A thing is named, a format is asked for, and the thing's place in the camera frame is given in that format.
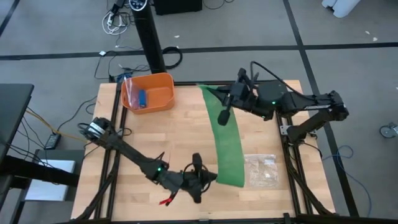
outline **black desk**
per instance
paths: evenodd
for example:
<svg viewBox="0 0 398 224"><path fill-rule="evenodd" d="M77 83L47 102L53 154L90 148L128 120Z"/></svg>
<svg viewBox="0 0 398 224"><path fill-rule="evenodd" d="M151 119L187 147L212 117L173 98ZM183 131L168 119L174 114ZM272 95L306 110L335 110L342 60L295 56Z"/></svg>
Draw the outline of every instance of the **black desk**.
<svg viewBox="0 0 398 224"><path fill-rule="evenodd" d="M10 188L26 189L30 179L76 187L79 175L7 156L30 101L31 84L0 84L0 210Z"/></svg>

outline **black box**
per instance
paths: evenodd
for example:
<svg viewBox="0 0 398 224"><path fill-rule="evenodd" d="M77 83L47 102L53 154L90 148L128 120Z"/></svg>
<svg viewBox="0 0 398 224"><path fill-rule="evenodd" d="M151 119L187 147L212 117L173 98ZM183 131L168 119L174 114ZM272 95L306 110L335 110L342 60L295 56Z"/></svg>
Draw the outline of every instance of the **black box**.
<svg viewBox="0 0 398 224"><path fill-rule="evenodd" d="M201 0L154 0L157 15L201 11Z"/></svg>

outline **clear plastic bag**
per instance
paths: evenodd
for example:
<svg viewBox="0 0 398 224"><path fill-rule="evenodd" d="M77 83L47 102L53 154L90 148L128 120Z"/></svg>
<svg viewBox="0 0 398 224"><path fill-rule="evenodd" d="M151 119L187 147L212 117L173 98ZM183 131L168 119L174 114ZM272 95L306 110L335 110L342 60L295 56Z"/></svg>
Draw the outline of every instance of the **clear plastic bag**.
<svg viewBox="0 0 398 224"><path fill-rule="evenodd" d="M244 155L246 184L250 187L277 187L279 181L275 159L275 155Z"/></svg>
<svg viewBox="0 0 398 224"><path fill-rule="evenodd" d="M124 77L123 85L126 86L127 100L129 102L130 108L135 110L141 108L139 104L139 87L134 84L132 78Z"/></svg>

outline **green cloth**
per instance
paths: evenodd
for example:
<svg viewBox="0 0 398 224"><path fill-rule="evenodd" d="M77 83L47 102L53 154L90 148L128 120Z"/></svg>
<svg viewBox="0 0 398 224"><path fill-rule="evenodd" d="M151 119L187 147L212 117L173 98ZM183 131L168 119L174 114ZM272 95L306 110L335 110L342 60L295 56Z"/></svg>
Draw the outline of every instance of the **green cloth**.
<svg viewBox="0 0 398 224"><path fill-rule="evenodd" d="M203 98L205 99L216 143L218 164L217 182L243 187L244 156L234 111L231 110L231 116L226 126L219 125L217 118L224 108L221 102L207 89L208 87L216 88L217 86L199 85L199 87L203 92Z"/></svg>

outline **wooden tabletop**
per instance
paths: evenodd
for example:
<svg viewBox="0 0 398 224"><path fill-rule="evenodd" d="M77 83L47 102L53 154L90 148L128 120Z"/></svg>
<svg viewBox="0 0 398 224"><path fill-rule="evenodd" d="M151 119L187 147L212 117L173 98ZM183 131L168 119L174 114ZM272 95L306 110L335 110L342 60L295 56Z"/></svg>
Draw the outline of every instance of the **wooden tabletop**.
<svg viewBox="0 0 398 224"><path fill-rule="evenodd" d="M286 82L301 91L299 81ZM101 84L94 117L111 118L115 89L116 84ZM121 110L120 104L117 126ZM170 192L148 181L138 166L122 156L112 220L275 218L282 217L285 212L294 217L276 120L264 122L257 116L236 109L234 113L244 154L276 155L279 177L276 187L251 187L246 182L245 187L239 188L213 182L210 189L203 194L201 204L193 203L189 194L180 191L168 207L160 206L159 202L168 198ZM293 117L293 122L300 124L308 118L307 112L300 112ZM183 169L191 162L192 154L199 152L207 168L217 172L213 132L202 92L196 86L176 86L175 106L171 110L141 115L134 115L129 111L126 127L132 129L132 135L123 139L147 157L155 158L165 152L164 160L170 162L169 170ZM315 138L308 137L305 141L317 146ZM88 146L86 153L94 147ZM319 201L334 212L318 151L306 145L299 149L308 186ZM86 157L81 169L72 218L84 211L97 192L103 157L102 148ZM297 188L302 211L305 211L300 187ZM108 204L108 192L104 196L103 215Z"/></svg>

